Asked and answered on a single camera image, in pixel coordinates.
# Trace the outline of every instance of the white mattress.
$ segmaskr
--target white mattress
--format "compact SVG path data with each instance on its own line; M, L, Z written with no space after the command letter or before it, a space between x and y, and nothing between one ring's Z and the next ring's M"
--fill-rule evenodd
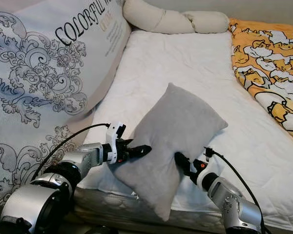
M236 167L255 194L269 226L293 231L293 138L236 81L231 68L231 36L163 35L135 31L129 38L115 80L96 110L93 123L119 120L128 138L169 82L205 100L229 124L210 146ZM92 129L85 143L105 140L105 129ZM230 168L216 160L220 176L250 197ZM93 168L79 184L123 196L132 190L105 166ZM220 214L207 194L185 177L172 210Z

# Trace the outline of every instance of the mattress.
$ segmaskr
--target mattress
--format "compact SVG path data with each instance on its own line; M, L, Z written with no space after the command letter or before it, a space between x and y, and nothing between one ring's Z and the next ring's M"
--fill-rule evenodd
M97 107L93 123L119 120L126 124L123 138L128 138L169 82L189 90L205 100L229 124L209 146L223 154L251 187L265 223L293 231L293 138L236 81L230 56L229 32L163 35L134 31L114 82ZM104 142L105 131L103 128L91 130L85 143ZM220 176L250 199L230 168L218 159L213 160ZM93 191L124 199L135 197L106 166L93 168L79 188L85 190L83 195L76 196L77 203L88 209L92 208L83 197ZM119 202L115 202L115 206L120 206ZM179 186L171 210L172 214L174 211L189 213L189 217L198 213L197 225L213 226L211 231L223 232L219 210L187 177Z
M171 210L163 222L144 202L134 197L77 188L74 213L86 223L149 234L224 233L219 213ZM293 234L269 227L273 234Z

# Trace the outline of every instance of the gray pillow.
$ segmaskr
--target gray pillow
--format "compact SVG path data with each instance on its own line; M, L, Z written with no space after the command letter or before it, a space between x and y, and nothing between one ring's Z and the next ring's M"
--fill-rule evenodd
M140 159L111 165L114 175L132 188L155 213L167 221L182 178L174 153L197 158L211 138L227 123L203 100L172 83L133 133L130 147L150 145Z

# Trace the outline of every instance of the fabric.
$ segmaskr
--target fabric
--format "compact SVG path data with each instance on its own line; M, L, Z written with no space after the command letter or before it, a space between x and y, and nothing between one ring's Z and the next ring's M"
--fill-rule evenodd
M229 19L221 12L164 10L143 0L127 0L124 17L136 27L156 33L223 33Z
M170 83L136 127L129 145L149 145L151 152L128 163L110 165L110 169L166 221L182 175L174 153L184 152L194 160L227 125L203 100Z
M293 26L231 19L237 79L293 136Z
M124 17L131 24L149 32L193 33L190 21L177 11L167 11L143 0L126 0Z
M293 137L272 121L237 82L231 65L231 44L229 31L176 35L134 31L114 82L96 109L93 124L121 121L127 126L123 134L127 139L169 82L203 97L228 123L209 146L223 154L247 182L266 224L293 231ZM105 133L104 128L93 129L85 143L105 142ZM232 170L222 160L214 160L219 175L251 200ZM113 176L107 165L92 168L78 187L122 196L132 196L133 192ZM171 209L220 216L206 193L188 177L182 179Z
M225 233L220 213L172 210L169 220L163 222L152 209L134 196L126 197L77 188L75 200L77 203L74 206L74 214L91 224L149 234ZM291 231L272 227L269 227L269 230L272 233L293 234Z
M187 11L182 13L197 33L223 33L229 26L229 18L217 11Z
M130 33L120 0L10 2L0 0L0 205L60 142L91 124Z

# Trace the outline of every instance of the gray wall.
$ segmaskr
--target gray wall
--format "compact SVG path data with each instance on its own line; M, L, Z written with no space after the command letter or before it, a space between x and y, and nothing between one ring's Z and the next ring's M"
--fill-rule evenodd
M293 0L145 0L167 10L221 11L228 17L293 24Z

